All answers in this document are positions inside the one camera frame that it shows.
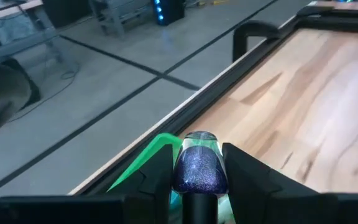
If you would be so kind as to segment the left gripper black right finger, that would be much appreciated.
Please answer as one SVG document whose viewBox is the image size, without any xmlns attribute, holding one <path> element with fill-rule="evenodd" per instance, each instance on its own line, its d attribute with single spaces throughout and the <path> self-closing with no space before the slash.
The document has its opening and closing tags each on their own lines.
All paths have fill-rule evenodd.
<svg viewBox="0 0 358 224">
<path fill-rule="evenodd" d="M 358 224 L 358 194 L 319 193 L 224 143 L 236 224 Z"/>
</svg>

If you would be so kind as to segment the green plastic mesh basket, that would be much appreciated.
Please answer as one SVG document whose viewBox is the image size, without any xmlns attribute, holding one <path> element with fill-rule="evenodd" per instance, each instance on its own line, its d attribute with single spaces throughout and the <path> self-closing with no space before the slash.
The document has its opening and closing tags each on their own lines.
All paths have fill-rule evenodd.
<svg viewBox="0 0 358 224">
<path fill-rule="evenodd" d="M 156 152 L 165 144 L 173 146 L 173 163 L 175 164 L 183 140 L 169 133 L 156 135 L 143 151 L 129 164 L 124 172 L 114 181 L 107 189 L 107 192 L 115 188 L 118 184 L 128 178 L 132 173 L 144 165 Z M 229 197 L 227 195 L 218 200 L 218 223 L 219 224 L 236 224 L 232 212 Z"/>
</svg>

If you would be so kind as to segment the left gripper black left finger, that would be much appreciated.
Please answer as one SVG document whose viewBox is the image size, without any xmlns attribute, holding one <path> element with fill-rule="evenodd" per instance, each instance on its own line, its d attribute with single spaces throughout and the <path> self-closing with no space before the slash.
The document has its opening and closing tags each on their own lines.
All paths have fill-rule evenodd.
<svg viewBox="0 0 358 224">
<path fill-rule="evenodd" d="M 104 194 L 1 197 L 0 224 L 167 224 L 172 169 L 166 144 Z"/>
</svg>

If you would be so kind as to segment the computer tower with blue lights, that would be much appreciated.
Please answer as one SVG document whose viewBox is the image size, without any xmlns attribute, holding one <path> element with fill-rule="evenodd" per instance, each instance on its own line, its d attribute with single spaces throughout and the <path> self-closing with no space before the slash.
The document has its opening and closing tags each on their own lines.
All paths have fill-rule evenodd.
<svg viewBox="0 0 358 224">
<path fill-rule="evenodd" d="M 186 0 L 151 0 L 156 23 L 167 26 L 185 17 Z"/>
</svg>

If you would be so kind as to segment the black aluminium table frame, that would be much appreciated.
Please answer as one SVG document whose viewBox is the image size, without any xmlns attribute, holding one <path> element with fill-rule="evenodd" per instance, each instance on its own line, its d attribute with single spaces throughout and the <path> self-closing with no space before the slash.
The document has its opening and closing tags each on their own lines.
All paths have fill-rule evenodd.
<svg viewBox="0 0 358 224">
<path fill-rule="evenodd" d="M 107 191 L 158 134 L 212 132 L 318 192 L 358 193 L 358 2 L 313 1 L 72 190 Z"/>
</svg>

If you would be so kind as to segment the purple glitter nail polish bottle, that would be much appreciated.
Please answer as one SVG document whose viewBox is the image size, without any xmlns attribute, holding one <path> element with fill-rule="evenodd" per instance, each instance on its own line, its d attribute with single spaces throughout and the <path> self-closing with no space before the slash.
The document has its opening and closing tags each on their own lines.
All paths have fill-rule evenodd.
<svg viewBox="0 0 358 224">
<path fill-rule="evenodd" d="M 218 199 L 228 188 L 217 137 L 207 131 L 188 133 L 172 179 L 172 189 L 182 198 L 182 224 L 218 224 Z"/>
</svg>

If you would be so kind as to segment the wooden top desk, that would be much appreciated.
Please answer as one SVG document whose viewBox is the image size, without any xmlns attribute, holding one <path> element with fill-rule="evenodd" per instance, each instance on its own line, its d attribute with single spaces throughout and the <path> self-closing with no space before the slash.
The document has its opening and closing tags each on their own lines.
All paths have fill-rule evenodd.
<svg viewBox="0 0 358 224">
<path fill-rule="evenodd" d="M 0 46 L 0 60 L 18 54 L 29 48 L 45 44 L 54 53 L 56 61 L 65 63 L 70 70 L 74 70 L 76 63 L 64 50 L 63 45 L 57 40 L 58 32 L 44 10 L 42 0 L 6 0 L 0 3 L 0 19 L 15 13 L 23 13 L 29 16 L 35 29 L 38 31 L 23 39 L 14 40 L 11 43 Z"/>
</svg>

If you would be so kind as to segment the grey metal table frame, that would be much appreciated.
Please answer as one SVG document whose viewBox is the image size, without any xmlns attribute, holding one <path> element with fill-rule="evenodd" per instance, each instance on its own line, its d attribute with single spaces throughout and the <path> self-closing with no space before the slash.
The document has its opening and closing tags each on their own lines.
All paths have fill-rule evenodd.
<svg viewBox="0 0 358 224">
<path fill-rule="evenodd" d="M 115 30 L 119 37 L 124 36 L 127 21 L 144 17 L 152 8 L 150 0 L 88 0 L 88 4 L 102 33 Z"/>
</svg>

